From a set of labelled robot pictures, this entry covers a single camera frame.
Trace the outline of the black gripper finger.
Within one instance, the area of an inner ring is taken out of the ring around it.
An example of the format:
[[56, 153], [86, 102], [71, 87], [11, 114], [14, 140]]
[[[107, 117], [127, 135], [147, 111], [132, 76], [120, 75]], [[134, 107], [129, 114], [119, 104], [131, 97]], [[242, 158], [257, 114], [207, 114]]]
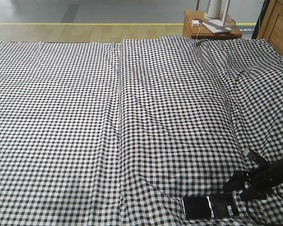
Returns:
[[259, 199], [259, 192], [256, 188], [249, 187], [240, 194], [242, 201], [252, 201]]
[[248, 181], [248, 174], [246, 171], [235, 171], [232, 177], [223, 186], [224, 191], [245, 190], [245, 182]]

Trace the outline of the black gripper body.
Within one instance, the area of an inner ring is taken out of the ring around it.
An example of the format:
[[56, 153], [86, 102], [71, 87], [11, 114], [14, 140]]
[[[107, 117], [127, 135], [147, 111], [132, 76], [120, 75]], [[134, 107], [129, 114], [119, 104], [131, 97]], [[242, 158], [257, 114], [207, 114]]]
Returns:
[[274, 162], [266, 167], [252, 169], [247, 174], [249, 187], [256, 188], [259, 195], [272, 194], [273, 188], [283, 183], [283, 164]]

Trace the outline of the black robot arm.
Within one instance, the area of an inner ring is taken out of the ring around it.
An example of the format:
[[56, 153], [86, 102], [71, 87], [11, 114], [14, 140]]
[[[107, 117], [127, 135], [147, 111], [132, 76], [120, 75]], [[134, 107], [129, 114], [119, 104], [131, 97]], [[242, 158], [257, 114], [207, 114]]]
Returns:
[[250, 171], [235, 171], [223, 186], [225, 193], [242, 190], [242, 201], [265, 200], [272, 188], [283, 183], [283, 158], [275, 162], [268, 162], [256, 154], [248, 154], [248, 158], [259, 165]]

